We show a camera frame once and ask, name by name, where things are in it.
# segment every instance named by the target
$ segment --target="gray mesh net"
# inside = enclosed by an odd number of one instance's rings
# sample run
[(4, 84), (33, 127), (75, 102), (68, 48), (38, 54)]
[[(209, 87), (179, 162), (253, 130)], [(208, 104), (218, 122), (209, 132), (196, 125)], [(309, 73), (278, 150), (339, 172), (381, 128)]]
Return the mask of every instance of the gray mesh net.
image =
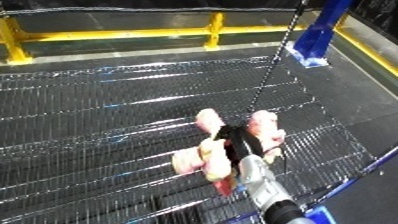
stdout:
[[(0, 89), (2, 223), (262, 222), (245, 192), (217, 194), (201, 171), (177, 175), (174, 151), (206, 137), (197, 112), (247, 119), (267, 57), (7, 74)], [(287, 190), (311, 195), (372, 156), (278, 66), (257, 105), (287, 131)]]

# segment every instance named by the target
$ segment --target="pink object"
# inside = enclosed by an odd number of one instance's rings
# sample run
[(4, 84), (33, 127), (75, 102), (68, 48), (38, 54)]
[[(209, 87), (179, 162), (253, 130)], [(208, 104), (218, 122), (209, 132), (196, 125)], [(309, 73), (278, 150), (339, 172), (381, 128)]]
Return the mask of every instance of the pink object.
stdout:
[(255, 112), (249, 120), (249, 132), (261, 141), (266, 153), (285, 141), (286, 132), (282, 129), (278, 130), (277, 121), (276, 114), (266, 110)]
[(188, 174), (202, 167), (204, 161), (200, 158), (198, 150), (198, 147), (193, 147), (182, 149), (174, 153), (172, 157), (174, 170), (178, 174)]
[(225, 124), (214, 109), (204, 109), (196, 115), (196, 125), (202, 131), (213, 136), (216, 135), (220, 127)]
[(224, 147), (215, 148), (206, 158), (203, 173), (211, 182), (222, 180), (231, 174), (231, 161), (227, 158)]
[[(286, 133), (278, 130), (278, 117), (266, 110), (254, 113), (249, 120), (248, 131), (256, 136), (264, 149), (264, 159), (272, 163), (281, 155), (280, 146)], [(176, 152), (172, 163), (179, 174), (188, 174), (202, 168), (209, 181), (212, 181), (217, 191), (222, 195), (231, 194), (231, 162), (226, 156), (225, 140), (214, 141), (214, 136), (225, 125), (220, 116), (213, 109), (204, 109), (196, 116), (196, 125), (210, 138), (203, 140), (199, 147), (183, 149)]]

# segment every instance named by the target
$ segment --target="blue metal post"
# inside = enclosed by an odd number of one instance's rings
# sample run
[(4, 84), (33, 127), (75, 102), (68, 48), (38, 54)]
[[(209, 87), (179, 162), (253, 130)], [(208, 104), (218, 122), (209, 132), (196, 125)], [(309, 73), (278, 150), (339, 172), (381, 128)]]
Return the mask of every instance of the blue metal post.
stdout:
[(328, 0), (319, 15), (293, 48), (294, 57), (305, 67), (327, 65), (324, 56), (333, 37), (333, 28), (350, 6), (352, 0)]

